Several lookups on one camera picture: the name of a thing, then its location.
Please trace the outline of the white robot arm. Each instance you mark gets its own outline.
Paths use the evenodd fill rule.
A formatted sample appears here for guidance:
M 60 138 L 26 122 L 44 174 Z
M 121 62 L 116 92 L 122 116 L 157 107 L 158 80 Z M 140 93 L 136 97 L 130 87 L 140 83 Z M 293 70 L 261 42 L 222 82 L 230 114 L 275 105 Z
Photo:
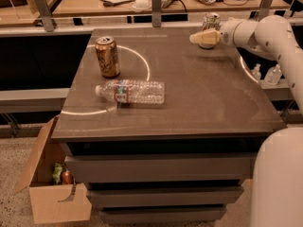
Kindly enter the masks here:
M 241 47 L 280 66 L 303 114 L 303 50 L 283 17 L 229 19 L 220 29 L 192 34 L 194 44 Z M 271 134 L 261 145 L 253 171 L 250 227 L 303 227 L 303 128 Z

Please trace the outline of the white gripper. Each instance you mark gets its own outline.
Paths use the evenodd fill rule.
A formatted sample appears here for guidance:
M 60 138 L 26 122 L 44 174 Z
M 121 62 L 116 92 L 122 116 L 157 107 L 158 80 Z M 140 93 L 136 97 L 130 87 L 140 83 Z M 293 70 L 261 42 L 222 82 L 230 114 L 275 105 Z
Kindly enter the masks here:
M 220 32 L 215 28 L 206 29 L 189 36 L 193 44 L 216 45 L 221 43 L 228 46 L 244 47 L 248 45 L 250 29 L 247 20 L 229 18 L 221 27 Z

